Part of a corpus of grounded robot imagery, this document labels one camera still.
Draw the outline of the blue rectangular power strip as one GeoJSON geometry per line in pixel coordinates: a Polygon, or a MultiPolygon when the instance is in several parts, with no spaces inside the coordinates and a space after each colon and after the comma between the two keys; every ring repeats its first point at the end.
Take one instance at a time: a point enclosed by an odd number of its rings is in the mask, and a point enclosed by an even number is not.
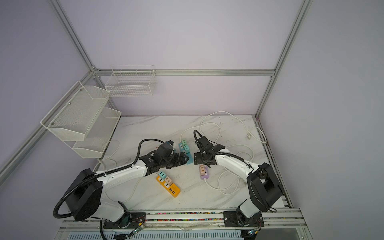
{"type": "Polygon", "coordinates": [[[190,150],[186,140],[181,140],[181,142],[179,143],[179,150],[181,152],[183,152],[189,158],[189,160],[187,161],[187,165],[190,165],[194,162],[194,158],[191,155],[191,150],[190,150]]]}

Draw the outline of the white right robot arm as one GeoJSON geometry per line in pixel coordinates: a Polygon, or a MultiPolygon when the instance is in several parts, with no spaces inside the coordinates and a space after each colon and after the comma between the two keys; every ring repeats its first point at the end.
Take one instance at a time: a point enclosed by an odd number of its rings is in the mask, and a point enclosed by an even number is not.
{"type": "Polygon", "coordinates": [[[195,154],[202,164],[218,165],[228,169],[247,183],[249,197],[235,211],[225,213],[226,226],[248,227],[264,224],[262,213],[275,213],[273,205],[284,195],[285,190],[271,165],[257,165],[231,153],[225,146],[213,144],[205,136],[195,137],[199,152],[195,154]]]}

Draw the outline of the purple power strip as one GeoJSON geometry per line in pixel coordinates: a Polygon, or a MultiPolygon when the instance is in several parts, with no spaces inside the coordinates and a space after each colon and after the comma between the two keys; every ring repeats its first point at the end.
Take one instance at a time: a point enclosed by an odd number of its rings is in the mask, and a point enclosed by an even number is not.
{"type": "Polygon", "coordinates": [[[201,180],[206,180],[206,179],[209,178],[208,166],[207,165],[199,165],[199,170],[200,170],[200,178],[201,178],[201,180]]]}

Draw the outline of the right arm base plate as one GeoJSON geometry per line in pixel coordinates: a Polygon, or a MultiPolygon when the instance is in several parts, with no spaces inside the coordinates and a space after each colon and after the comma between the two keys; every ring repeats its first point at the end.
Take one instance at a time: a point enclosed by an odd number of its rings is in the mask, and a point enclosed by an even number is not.
{"type": "Polygon", "coordinates": [[[246,217],[241,211],[224,211],[223,215],[225,227],[261,228],[265,225],[261,212],[257,212],[251,217],[246,217]]]}

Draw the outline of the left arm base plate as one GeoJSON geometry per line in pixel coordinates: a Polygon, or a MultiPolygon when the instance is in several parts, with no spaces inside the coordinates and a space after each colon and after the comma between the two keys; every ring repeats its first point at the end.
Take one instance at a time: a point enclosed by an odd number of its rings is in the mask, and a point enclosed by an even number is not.
{"type": "Polygon", "coordinates": [[[146,220],[145,212],[130,212],[123,214],[123,216],[116,222],[105,221],[103,223],[104,229],[136,229],[139,225],[143,225],[146,220]]]}

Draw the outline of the pink plug purple strip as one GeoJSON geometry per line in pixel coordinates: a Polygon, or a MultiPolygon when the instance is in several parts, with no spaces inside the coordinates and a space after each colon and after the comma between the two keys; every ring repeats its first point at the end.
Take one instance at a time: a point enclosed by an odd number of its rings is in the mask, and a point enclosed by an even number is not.
{"type": "Polygon", "coordinates": [[[206,176],[208,174],[207,167],[205,165],[200,165],[200,176],[206,176]]]}

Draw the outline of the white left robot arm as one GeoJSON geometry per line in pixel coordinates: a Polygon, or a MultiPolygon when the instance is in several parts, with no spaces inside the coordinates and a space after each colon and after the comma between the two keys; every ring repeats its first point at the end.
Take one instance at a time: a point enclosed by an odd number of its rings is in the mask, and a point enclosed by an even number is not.
{"type": "Polygon", "coordinates": [[[147,155],[137,155],[131,164],[107,171],[83,170],[64,194],[64,202],[71,211],[66,217],[77,222],[89,218],[118,222],[129,214],[124,202],[128,199],[130,181],[157,173],[161,168],[185,165],[188,160],[184,152],[176,153],[172,143],[166,142],[147,155]]]}

